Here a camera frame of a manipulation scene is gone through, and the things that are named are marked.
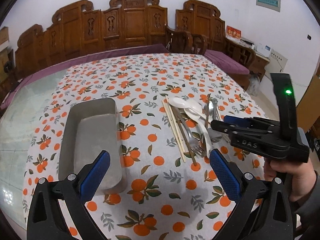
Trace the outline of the right hand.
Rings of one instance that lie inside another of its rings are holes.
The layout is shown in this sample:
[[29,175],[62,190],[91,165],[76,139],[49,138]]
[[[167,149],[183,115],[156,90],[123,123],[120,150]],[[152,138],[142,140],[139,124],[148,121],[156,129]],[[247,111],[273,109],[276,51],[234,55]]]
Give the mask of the right hand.
[[299,202],[300,205],[307,201],[317,180],[317,174],[310,158],[307,163],[271,160],[267,158],[264,158],[264,161],[265,180],[273,180],[277,172],[287,173],[292,176],[290,201]]

